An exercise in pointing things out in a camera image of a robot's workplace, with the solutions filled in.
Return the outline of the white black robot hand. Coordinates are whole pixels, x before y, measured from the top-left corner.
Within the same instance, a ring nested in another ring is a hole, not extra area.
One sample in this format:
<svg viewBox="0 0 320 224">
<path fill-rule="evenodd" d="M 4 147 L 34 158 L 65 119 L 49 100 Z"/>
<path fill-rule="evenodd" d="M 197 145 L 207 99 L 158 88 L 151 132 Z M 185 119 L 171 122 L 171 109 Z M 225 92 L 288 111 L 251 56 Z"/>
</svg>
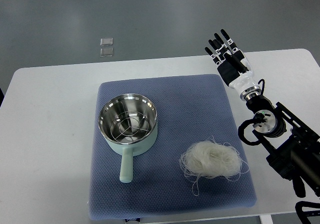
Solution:
<svg viewBox="0 0 320 224">
<path fill-rule="evenodd" d="M 262 89 L 254 80 L 254 71 L 247 57 L 224 29 L 220 32 L 220 35 L 214 34 L 213 40 L 208 40 L 212 48 L 205 47 L 220 77 L 228 87 L 236 90 L 243 101 L 260 95 Z"/>
</svg>

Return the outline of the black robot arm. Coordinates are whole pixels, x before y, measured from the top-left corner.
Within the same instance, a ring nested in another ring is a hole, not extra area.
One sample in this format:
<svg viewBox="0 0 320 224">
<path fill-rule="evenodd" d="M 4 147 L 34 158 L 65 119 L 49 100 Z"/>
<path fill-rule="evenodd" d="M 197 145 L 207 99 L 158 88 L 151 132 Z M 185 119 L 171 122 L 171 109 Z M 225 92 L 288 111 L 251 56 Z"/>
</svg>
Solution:
<svg viewBox="0 0 320 224">
<path fill-rule="evenodd" d="M 320 136 L 282 103 L 272 104 L 264 96 L 264 85 L 261 79 L 257 86 L 241 94 L 253 117 L 239 126 L 238 136 L 249 146 L 265 148 L 269 166 L 291 181 L 296 196 L 301 198 L 295 204 L 301 223 L 310 223 L 310 217 L 319 215 L 320 204 L 304 198 L 307 186 L 320 195 Z"/>
</svg>

